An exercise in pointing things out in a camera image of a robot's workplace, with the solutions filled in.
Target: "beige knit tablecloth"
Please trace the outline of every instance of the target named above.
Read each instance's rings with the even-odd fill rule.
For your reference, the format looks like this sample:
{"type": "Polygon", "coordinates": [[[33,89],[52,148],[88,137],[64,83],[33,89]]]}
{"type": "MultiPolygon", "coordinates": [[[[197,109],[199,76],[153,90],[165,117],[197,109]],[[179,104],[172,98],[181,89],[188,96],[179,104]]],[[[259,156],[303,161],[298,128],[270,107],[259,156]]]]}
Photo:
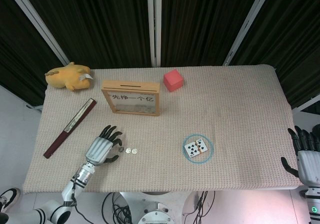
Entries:
{"type": "Polygon", "coordinates": [[[32,162],[24,192],[60,192],[96,136],[107,125],[123,132],[124,148],[112,164],[96,168],[90,192],[201,191],[284,188],[300,184],[282,167],[284,156],[296,159],[287,128],[292,112],[271,66],[180,67],[182,88],[172,93],[163,75],[172,68],[96,69],[91,88],[70,92],[46,90],[32,162]],[[160,116],[114,114],[102,92],[102,81],[160,82],[160,116]],[[43,154],[89,99],[96,106],[55,154],[43,154]],[[205,164],[193,164],[182,154],[184,139],[200,133],[214,143],[205,164]]]}

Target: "robotic arm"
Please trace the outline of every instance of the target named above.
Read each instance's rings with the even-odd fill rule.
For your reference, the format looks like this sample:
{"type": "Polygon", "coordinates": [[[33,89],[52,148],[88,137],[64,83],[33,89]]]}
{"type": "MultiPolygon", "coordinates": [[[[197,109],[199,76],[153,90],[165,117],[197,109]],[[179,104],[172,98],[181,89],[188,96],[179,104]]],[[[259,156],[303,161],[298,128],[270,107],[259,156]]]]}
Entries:
{"type": "Polygon", "coordinates": [[[295,126],[297,134],[288,129],[296,154],[298,170],[289,166],[287,160],[281,157],[285,170],[308,186],[305,194],[311,219],[311,224],[320,224],[320,140],[313,133],[301,130],[295,126]]]}
{"type": "Polygon", "coordinates": [[[51,200],[41,208],[32,210],[29,213],[0,213],[0,224],[44,224],[46,220],[53,224],[64,224],[71,214],[72,207],[77,210],[77,197],[82,193],[95,173],[95,167],[103,163],[114,162],[119,157],[115,155],[112,158],[107,158],[113,146],[116,144],[122,145],[122,141],[116,138],[122,133],[114,132],[112,134],[115,129],[116,126],[111,127],[108,125],[96,137],[85,155],[86,163],[77,170],[62,192],[63,204],[51,200]]]}

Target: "blue ring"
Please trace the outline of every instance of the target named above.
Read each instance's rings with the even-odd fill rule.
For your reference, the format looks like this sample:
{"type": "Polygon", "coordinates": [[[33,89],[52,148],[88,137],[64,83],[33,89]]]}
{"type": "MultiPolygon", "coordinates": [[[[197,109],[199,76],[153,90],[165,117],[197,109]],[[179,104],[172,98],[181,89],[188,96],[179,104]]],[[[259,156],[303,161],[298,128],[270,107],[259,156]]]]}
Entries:
{"type": "Polygon", "coordinates": [[[209,140],[209,138],[207,138],[206,136],[195,133],[195,134],[191,134],[190,136],[188,136],[188,137],[184,140],[184,142],[183,142],[183,144],[182,144],[182,152],[183,152],[185,158],[187,158],[190,162],[196,163],[196,164],[203,164],[203,163],[206,163],[207,161],[209,161],[209,160],[212,158],[212,156],[213,156],[213,154],[214,154],[214,144],[213,144],[213,143],[209,140]],[[209,144],[210,144],[210,147],[211,147],[211,148],[210,148],[210,155],[209,155],[208,158],[205,159],[204,161],[196,162],[196,161],[191,160],[191,158],[188,156],[188,154],[187,154],[187,152],[186,152],[186,150],[185,150],[185,144],[186,144],[187,140],[190,139],[190,138],[193,137],[193,136],[203,137],[203,138],[206,139],[206,140],[209,142],[209,144]]]}

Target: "stuffed animal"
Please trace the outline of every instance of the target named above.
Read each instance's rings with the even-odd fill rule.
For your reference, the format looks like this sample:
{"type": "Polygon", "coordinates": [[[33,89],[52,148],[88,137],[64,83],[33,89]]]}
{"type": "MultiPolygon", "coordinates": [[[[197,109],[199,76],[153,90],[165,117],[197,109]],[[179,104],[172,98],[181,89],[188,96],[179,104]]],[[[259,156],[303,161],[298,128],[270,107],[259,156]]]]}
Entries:
{"type": "Polygon", "coordinates": [[[65,67],[51,69],[45,73],[46,82],[55,88],[66,87],[70,91],[75,89],[89,88],[90,68],[83,65],[69,63],[65,67]]]}

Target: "sneaker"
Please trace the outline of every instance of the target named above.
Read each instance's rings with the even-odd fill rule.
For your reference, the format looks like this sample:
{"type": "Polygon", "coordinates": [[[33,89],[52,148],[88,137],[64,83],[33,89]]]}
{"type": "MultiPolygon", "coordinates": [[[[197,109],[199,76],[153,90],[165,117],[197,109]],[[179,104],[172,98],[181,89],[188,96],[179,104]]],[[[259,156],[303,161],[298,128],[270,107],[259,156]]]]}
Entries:
{"type": "Polygon", "coordinates": [[[5,213],[12,207],[20,197],[20,190],[18,188],[11,188],[6,190],[0,196],[0,213],[5,213]]]}

